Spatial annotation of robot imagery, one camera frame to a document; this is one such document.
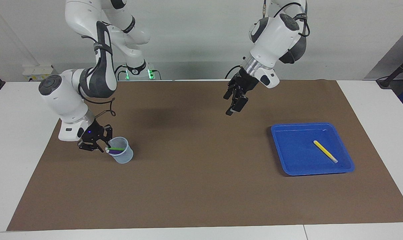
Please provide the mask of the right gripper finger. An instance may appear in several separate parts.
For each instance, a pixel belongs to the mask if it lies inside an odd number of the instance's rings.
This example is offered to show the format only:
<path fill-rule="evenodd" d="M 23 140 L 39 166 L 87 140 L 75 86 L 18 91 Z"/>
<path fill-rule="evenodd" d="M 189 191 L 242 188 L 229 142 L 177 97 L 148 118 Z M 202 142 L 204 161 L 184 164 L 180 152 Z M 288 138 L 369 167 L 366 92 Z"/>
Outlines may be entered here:
<path fill-rule="evenodd" d="M 113 138 L 113 128 L 111 125 L 105 125 L 103 127 L 103 134 L 102 134 L 102 141 L 107 145 L 110 146 L 110 140 Z"/>
<path fill-rule="evenodd" d="M 95 144 L 88 144 L 88 143 L 78 143 L 79 149 L 86 150 L 86 151 L 95 151 L 99 150 L 100 152 L 104 153 L 104 149 L 101 148 L 97 143 Z"/>

